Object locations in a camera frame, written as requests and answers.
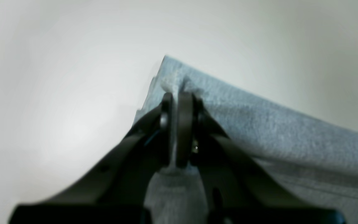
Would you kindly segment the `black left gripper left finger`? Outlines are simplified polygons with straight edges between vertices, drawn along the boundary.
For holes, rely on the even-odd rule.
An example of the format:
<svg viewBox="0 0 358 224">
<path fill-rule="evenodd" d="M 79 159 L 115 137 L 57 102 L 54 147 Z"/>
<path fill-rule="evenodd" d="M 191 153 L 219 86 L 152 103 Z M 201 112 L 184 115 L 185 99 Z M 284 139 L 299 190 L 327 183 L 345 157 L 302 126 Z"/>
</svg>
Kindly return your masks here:
<svg viewBox="0 0 358 224">
<path fill-rule="evenodd" d="M 173 95 L 165 93 L 122 141 L 70 187 L 21 204 L 10 224 L 151 224 L 144 207 L 151 177 L 170 162 Z"/>
</svg>

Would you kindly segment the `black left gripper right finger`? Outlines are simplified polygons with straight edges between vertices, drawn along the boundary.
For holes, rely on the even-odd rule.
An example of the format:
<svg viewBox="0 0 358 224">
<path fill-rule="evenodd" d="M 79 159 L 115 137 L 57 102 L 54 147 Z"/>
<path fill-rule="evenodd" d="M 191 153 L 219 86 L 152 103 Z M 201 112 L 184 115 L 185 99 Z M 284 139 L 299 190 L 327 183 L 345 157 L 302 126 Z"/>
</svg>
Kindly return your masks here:
<svg viewBox="0 0 358 224">
<path fill-rule="evenodd" d="M 208 224 L 344 224 L 335 209 L 319 208 L 278 184 L 223 128 L 193 93 L 178 95 L 177 166 L 200 173 Z"/>
</svg>

